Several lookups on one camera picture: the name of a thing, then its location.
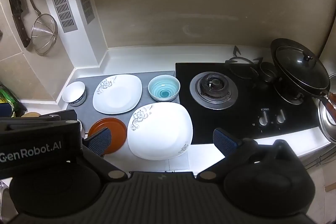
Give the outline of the kitchen cleaver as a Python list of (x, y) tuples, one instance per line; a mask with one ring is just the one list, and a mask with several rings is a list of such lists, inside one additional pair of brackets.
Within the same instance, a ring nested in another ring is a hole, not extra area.
[(13, 21), (15, 23), (17, 32), (19, 34), (19, 37), (21, 39), (21, 42), (25, 48), (27, 48), (30, 45), (31, 39), (27, 34), (27, 31), (25, 29), (25, 25), (22, 20), (22, 4), (20, 0), (9, 0), (11, 13), (13, 17)]

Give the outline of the orange round plate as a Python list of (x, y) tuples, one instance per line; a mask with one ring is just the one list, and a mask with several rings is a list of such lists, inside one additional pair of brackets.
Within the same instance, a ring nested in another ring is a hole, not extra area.
[(118, 151), (126, 141), (126, 125), (116, 118), (104, 118), (97, 121), (89, 130), (88, 136), (97, 133), (98, 130), (107, 127), (112, 136), (111, 145), (105, 150), (104, 155)]

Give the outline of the wooden cutting board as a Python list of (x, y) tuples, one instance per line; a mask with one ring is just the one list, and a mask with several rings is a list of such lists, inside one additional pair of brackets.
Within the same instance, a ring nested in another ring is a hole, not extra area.
[(41, 116), (40, 113), (37, 113), (37, 112), (27, 112), (25, 114), (22, 115), (22, 118), (36, 118), (36, 117), (39, 117)]

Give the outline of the light blue striped bowl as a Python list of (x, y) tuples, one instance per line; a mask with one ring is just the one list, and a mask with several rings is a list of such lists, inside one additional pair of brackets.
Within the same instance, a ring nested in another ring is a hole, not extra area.
[(148, 92), (157, 102), (171, 102), (179, 94), (181, 85), (179, 80), (171, 75), (159, 75), (150, 80)]

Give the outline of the black pan support grate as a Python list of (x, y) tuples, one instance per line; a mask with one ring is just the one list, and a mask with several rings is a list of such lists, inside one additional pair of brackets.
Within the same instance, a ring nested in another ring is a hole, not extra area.
[(262, 61), (262, 57), (257, 57), (253, 60), (243, 57), (239, 48), (234, 46), (233, 56), (228, 59), (225, 64), (236, 77), (244, 80), (252, 80), (258, 78), (258, 69)]

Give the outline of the white square plate floral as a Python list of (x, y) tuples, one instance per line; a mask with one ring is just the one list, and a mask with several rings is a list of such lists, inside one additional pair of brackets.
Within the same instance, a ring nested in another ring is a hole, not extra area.
[(114, 75), (103, 79), (93, 94), (96, 111), (114, 115), (134, 109), (142, 96), (142, 82), (135, 75)]

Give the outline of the left gas burner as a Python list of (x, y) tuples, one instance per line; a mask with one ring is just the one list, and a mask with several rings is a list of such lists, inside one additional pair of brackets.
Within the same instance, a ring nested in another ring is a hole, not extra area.
[(239, 95), (238, 87), (228, 77), (218, 72), (203, 72), (190, 82), (193, 99), (211, 110), (224, 110), (233, 106)]

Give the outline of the stove knob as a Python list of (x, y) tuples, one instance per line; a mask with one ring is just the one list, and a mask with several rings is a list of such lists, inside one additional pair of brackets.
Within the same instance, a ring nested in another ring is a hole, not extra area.
[(268, 122), (269, 122), (269, 120), (268, 120), (268, 113), (267, 113), (267, 111), (262, 111), (261, 112), (261, 116), (259, 118), (259, 124), (261, 126), (267, 126)]
[(278, 124), (283, 124), (286, 120), (284, 111), (282, 109), (279, 110), (278, 114), (276, 115), (276, 122)]

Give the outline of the black gas stove top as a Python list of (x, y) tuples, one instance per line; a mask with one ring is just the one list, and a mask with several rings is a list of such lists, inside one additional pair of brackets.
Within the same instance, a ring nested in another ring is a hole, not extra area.
[[(176, 77), (181, 84), (179, 102), (188, 111), (193, 123), (193, 144), (210, 144), (213, 131), (222, 128), (239, 138), (260, 139), (280, 136), (319, 125), (317, 108), (313, 99), (305, 97), (300, 105), (292, 105), (276, 92), (276, 80), (266, 81), (260, 67), (256, 79), (244, 80), (236, 77), (225, 63), (176, 63)], [(198, 104), (191, 96), (191, 80), (203, 72), (218, 72), (228, 76), (238, 87), (236, 103), (224, 110), (211, 110)], [(284, 111), (286, 120), (276, 122), (279, 110)], [(268, 125), (261, 126), (262, 111), (268, 113)]]

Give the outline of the steel pot lid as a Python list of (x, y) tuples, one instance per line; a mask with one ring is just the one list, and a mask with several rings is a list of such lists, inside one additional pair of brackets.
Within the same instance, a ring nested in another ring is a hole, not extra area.
[(319, 126), (325, 138), (331, 143), (335, 143), (335, 121), (321, 101), (318, 102), (318, 120)]

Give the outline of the white bowl blue rim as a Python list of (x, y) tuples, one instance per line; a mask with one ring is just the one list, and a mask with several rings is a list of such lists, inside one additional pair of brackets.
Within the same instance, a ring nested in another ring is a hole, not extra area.
[(86, 86), (81, 81), (69, 84), (62, 94), (62, 100), (74, 107), (81, 105), (86, 100), (86, 97)]

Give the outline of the right stove knob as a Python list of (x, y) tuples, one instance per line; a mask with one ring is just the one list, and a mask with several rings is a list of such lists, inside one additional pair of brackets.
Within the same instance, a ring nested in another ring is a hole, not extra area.
[(278, 124), (283, 124), (286, 120), (284, 111), (282, 109), (279, 110), (278, 114), (276, 115), (276, 122)]

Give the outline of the large white square plate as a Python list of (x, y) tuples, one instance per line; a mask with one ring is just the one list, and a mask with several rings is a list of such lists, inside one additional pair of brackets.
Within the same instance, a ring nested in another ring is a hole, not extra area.
[(174, 102), (157, 102), (138, 108), (127, 126), (130, 151), (144, 160), (179, 157), (192, 140), (191, 117), (182, 105)]

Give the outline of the gas burner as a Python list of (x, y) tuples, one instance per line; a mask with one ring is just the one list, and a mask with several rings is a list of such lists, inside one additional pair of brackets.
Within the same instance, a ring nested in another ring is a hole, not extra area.
[(228, 77), (218, 72), (203, 72), (190, 82), (193, 99), (211, 110), (224, 110), (233, 106), (239, 95), (238, 87)]
[(276, 88), (276, 92), (283, 100), (292, 105), (300, 105), (304, 101), (304, 95), (300, 92), (281, 89), (280, 87)]

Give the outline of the black wok with lid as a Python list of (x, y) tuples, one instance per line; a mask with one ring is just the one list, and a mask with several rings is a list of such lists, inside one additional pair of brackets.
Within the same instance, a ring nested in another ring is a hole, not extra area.
[(280, 72), (304, 93), (335, 104), (327, 70), (310, 49), (294, 40), (278, 38), (271, 42), (270, 50)]

